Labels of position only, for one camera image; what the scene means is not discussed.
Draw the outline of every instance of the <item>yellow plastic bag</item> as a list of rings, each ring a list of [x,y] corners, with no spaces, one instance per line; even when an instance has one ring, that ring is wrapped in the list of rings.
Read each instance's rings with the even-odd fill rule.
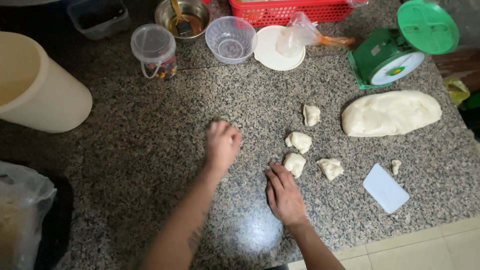
[[[464,100],[470,97],[470,91],[467,86],[456,77],[450,77],[444,79],[444,85],[447,87],[448,93],[450,94],[450,99],[455,104],[459,106]]]

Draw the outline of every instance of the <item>cream plastic bucket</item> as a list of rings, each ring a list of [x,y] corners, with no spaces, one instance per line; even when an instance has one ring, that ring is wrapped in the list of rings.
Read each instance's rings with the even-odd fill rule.
[[[58,133],[80,125],[91,109],[88,89],[40,44],[0,32],[0,119]]]

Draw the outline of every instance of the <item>dough ball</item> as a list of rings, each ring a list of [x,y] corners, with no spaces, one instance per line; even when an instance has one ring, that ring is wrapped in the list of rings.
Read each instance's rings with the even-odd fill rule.
[[[313,126],[320,121],[320,109],[315,106],[303,105],[303,117],[305,117],[306,126]]]
[[[301,132],[294,131],[288,135],[285,139],[285,143],[288,147],[295,146],[300,154],[305,154],[310,149],[310,145],[312,145],[312,138]]]
[[[393,172],[393,175],[397,175],[398,174],[398,168],[400,167],[400,165],[402,165],[402,162],[399,161],[399,160],[392,160],[392,172]]]
[[[287,171],[293,174],[293,177],[299,178],[301,175],[301,171],[303,170],[303,166],[307,160],[299,154],[290,153],[285,157],[285,161],[283,162],[283,166],[287,169]]]
[[[357,99],[342,113],[343,131],[352,137],[406,134],[440,120],[442,109],[415,90],[390,91]]]
[[[317,161],[317,164],[330,181],[343,174],[344,171],[340,161],[336,159],[321,159]]]

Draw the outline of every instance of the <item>clear plastic container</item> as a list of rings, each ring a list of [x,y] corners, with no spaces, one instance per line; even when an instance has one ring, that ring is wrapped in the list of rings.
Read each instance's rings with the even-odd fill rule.
[[[132,23],[121,0],[72,1],[67,7],[67,13],[73,26],[92,40],[128,30]]]
[[[245,61],[257,47],[257,33],[245,20],[227,16],[214,20],[205,32],[213,55],[225,64]]]
[[[177,72],[175,38],[164,27],[156,24],[138,27],[130,45],[133,55],[141,62],[145,77],[169,79]]]

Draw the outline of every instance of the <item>oil in bowl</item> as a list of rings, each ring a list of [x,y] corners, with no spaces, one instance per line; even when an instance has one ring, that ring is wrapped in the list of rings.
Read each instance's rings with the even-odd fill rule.
[[[204,25],[200,17],[192,14],[182,14],[185,19],[190,22],[190,26],[192,27],[193,35],[198,35],[204,30]],[[177,21],[177,16],[173,16],[168,20],[167,23],[167,30],[173,34],[173,36],[178,37],[179,33],[177,31],[177,26],[175,25]]]

